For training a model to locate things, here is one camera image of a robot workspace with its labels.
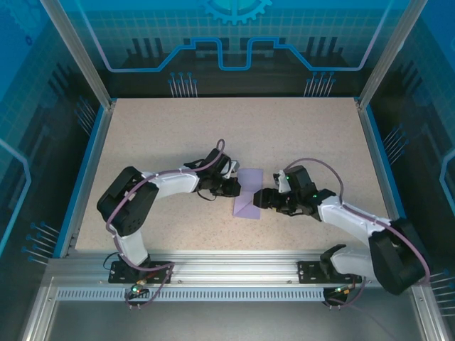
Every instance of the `glass panel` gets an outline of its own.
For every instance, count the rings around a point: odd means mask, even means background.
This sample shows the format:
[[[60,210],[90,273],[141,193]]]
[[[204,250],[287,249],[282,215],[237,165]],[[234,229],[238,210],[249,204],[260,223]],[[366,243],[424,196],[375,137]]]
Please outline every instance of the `glass panel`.
[[[62,1],[113,97],[359,95],[407,3]]]
[[[434,256],[455,255],[454,13],[428,1],[371,102],[402,213]]]
[[[0,325],[18,340],[100,105],[39,1],[0,2],[0,44]]]

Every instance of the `enclosure floor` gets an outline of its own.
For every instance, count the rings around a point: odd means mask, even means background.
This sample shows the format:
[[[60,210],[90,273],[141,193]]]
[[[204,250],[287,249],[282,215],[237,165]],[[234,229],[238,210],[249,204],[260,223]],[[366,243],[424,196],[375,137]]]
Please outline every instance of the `enclosure floor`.
[[[297,158],[320,158],[345,183],[344,200],[376,215],[386,210],[352,98],[119,99],[77,240],[78,251],[110,251],[114,244],[96,209],[123,168],[174,169],[205,158],[219,138],[242,168],[272,174]],[[339,191],[334,176],[305,163],[318,189]],[[157,200],[142,227],[146,247],[165,250],[308,250],[360,242],[311,217],[263,210],[260,220],[232,216],[233,198],[214,202],[196,194]]]

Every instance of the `beige work surface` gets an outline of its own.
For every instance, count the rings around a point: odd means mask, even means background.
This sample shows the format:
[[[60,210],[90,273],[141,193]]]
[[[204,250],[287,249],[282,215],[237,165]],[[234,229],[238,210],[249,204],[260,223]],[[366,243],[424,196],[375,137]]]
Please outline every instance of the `beige work surface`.
[[[119,99],[77,240],[78,251],[114,250],[96,203],[123,168],[164,171],[205,158],[219,138],[242,168],[262,168],[263,186],[297,158],[319,158],[345,183],[344,200],[386,216],[355,103],[351,98]],[[305,163],[319,189],[339,191],[323,166]],[[157,200],[142,234],[148,249],[308,250],[357,244],[311,217],[262,210],[260,220],[232,216],[233,198],[193,194]]]

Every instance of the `robotic arm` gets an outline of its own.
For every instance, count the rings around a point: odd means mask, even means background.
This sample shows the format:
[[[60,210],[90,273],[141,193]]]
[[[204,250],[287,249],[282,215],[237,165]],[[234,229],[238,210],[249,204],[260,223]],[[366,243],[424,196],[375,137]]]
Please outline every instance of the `robotic arm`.
[[[385,228],[390,226],[404,235],[428,259],[422,241],[408,220],[376,217],[341,202],[330,190],[317,190],[303,166],[281,170],[274,174],[274,179],[278,189],[265,188],[255,193],[255,206],[273,208],[290,217],[311,216],[344,229],[367,247],[352,249],[337,245],[321,255],[319,266],[328,280],[339,274],[376,278],[385,290],[398,295],[424,276],[422,262],[416,254]]]
[[[148,267],[149,254],[142,240],[141,226],[154,201],[177,193],[209,190],[214,197],[236,197],[240,184],[232,174],[240,164],[224,153],[209,168],[199,168],[213,161],[220,151],[214,148],[205,159],[185,163],[180,173],[158,175],[141,186],[121,208],[110,225],[125,257],[135,266]],[[134,167],[125,168],[110,185],[97,204],[104,221],[114,212],[120,201],[141,180],[152,173],[139,172]]]

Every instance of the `gear graphic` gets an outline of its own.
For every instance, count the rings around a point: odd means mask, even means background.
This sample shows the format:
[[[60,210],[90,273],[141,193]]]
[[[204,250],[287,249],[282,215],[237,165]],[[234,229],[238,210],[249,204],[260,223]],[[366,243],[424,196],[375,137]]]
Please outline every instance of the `gear graphic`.
[[[22,31],[31,35],[41,21],[39,0],[0,0],[0,9],[8,9],[9,14]]]
[[[256,15],[264,14],[265,6],[272,5],[272,0],[200,0],[200,5],[205,8],[205,14],[213,15],[213,19],[237,25],[239,21],[256,20]]]

